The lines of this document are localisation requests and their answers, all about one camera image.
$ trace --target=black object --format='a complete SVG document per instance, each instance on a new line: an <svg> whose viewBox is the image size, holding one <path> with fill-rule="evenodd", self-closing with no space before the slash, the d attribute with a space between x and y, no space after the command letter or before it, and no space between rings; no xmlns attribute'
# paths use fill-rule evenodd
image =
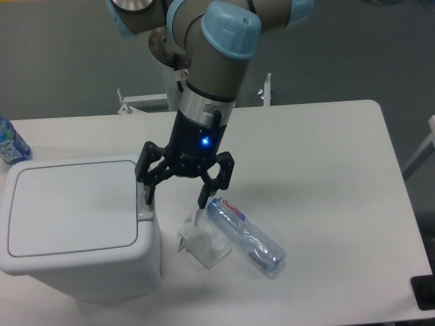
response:
<svg viewBox="0 0 435 326"><path fill-rule="evenodd" d="M435 276L412 277L411 285L420 310L435 310Z"/></svg>
<svg viewBox="0 0 435 326"><path fill-rule="evenodd" d="M196 86L193 86L190 83L189 79L186 80L186 86L189 87L189 89L191 91L193 91L194 93L197 93L198 95L201 95L202 97L208 98L209 100L212 100L212 101L231 103L231 102L235 102L237 100L237 98L235 98L235 97L222 97L222 96L213 95L213 94L204 92L203 90L200 90Z"/></svg>
<svg viewBox="0 0 435 326"><path fill-rule="evenodd" d="M257 11L256 11L256 7L254 5L254 2L252 0L246 0L246 2L247 2L247 5L249 7L250 12L256 15Z"/></svg>
<svg viewBox="0 0 435 326"><path fill-rule="evenodd" d="M177 112L169 144L161 148L148 141L143 146L136 164L137 182L147 187L145 201L152 203L156 186L172 177L201 177L204 186L198 198L198 205L205 208L207 200L219 189L226 190L230 185L234 160L228 152L216 155L226 126L220 127L222 114L213 112L211 127L206 128L189 120L180 110ZM150 170L152 163L161 161ZM220 165L217 177L212 179L207 172L215 164Z"/></svg>
<svg viewBox="0 0 435 326"><path fill-rule="evenodd" d="M200 14L199 16L195 17L189 24L188 28L186 29L186 32L184 33L184 48L187 49L187 41L188 41L188 34L190 29L192 28L193 24L198 20L201 19L203 16L205 15L205 13Z"/></svg>
<svg viewBox="0 0 435 326"><path fill-rule="evenodd" d="M166 17L169 9L168 2L167 0L160 0L160 2L162 3L164 17Z"/></svg>

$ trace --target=plastic water bottle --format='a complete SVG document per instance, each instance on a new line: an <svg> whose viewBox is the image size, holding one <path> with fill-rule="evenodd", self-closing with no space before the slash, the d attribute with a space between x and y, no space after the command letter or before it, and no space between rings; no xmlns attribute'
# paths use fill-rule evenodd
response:
<svg viewBox="0 0 435 326"><path fill-rule="evenodd" d="M31 159L31 149L12 123L0 115L0 157L12 166Z"/></svg>
<svg viewBox="0 0 435 326"><path fill-rule="evenodd" d="M234 205L223 197L214 198L207 205L207 215L261 270L268 274L277 270L285 251Z"/></svg>

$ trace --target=light blue joint cap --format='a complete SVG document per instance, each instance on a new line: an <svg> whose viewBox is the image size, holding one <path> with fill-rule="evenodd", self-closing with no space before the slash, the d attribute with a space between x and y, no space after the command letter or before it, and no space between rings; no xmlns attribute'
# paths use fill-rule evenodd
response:
<svg viewBox="0 0 435 326"><path fill-rule="evenodd" d="M207 41L223 55L247 60L257 52L261 20L242 7L216 1L207 8L201 29Z"/></svg>
<svg viewBox="0 0 435 326"><path fill-rule="evenodd" d="M121 18L118 16L118 13L116 12L114 5L110 0L106 0L106 5L109 8L110 14L113 17L116 27L118 28L119 32L122 36L133 36L134 34L125 26L124 22L121 20Z"/></svg>
<svg viewBox="0 0 435 326"><path fill-rule="evenodd" d="M287 28L307 19L313 13L314 0L293 0Z"/></svg>
<svg viewBox="0 0 435 326"><path fill-rule="evenodd" d="M172 4L169 6L168 13L166 14L166 26L168 28L168 31L172 35L172 39L174 41L175 41L175 38L174 38L174 32L173 32L173 29L172 29L172 25L174 23L175 14L177 13L177 10L178 10L179 6L183 2L184 2L184 0L174 0L174 2L172 2Z"/></svg>

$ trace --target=silver metal ring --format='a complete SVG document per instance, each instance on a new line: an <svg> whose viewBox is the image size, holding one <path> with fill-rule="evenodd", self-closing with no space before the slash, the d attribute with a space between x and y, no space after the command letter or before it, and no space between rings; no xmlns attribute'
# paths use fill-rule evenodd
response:
<svg viewBox="0 0 435 326"><path fill-rule="evenodd" d="M193 92L189 87L184 88L183 96L179 103L179 110L190 120L210 127L213 121L213 111L219 110L222 113L220 126L225 126L231 116L234 102L217 102L202 97Z"/></svg>
<svg viewBox="0 0 435 326"><path fill-rule="evenodd" d="M152 5L154 0L112 0L116 7L129 12L139 12Z"/></svg>

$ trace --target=blue led light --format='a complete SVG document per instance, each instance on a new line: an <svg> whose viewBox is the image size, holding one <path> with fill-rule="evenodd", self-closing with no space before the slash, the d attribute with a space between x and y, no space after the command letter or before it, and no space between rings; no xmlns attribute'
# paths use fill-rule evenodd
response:
<svg viewBox="0 0 435 326"><path fill-rule="evenodd" d="M204 137L201 141L201 143L203 144L203 146L208 146L210 145L210 139L209 137Z"/></svg>

